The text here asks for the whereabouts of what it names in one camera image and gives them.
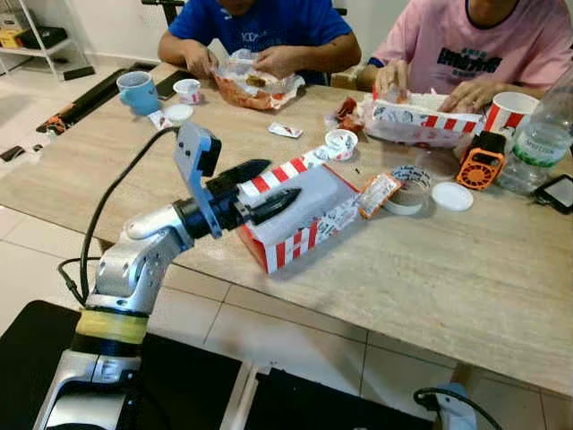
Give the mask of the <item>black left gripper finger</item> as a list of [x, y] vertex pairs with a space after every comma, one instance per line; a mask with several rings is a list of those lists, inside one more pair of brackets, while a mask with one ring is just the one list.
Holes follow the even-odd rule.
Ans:
[[302, 188], [284, 188], [271, 193], [261, 204], [246, 206], [245, 220], [253, 225], [260, 225], [262, 222], [269, 221], [269, 219], [278, 216], [279, 213], [286, 211], [301, 193]]
[[208, 190], [213, 194], [229, 192], [238, 185], [253, 180], [269, 167], [269, 159], [248, 159], [224, 172], [218, 173], [208, 181]]

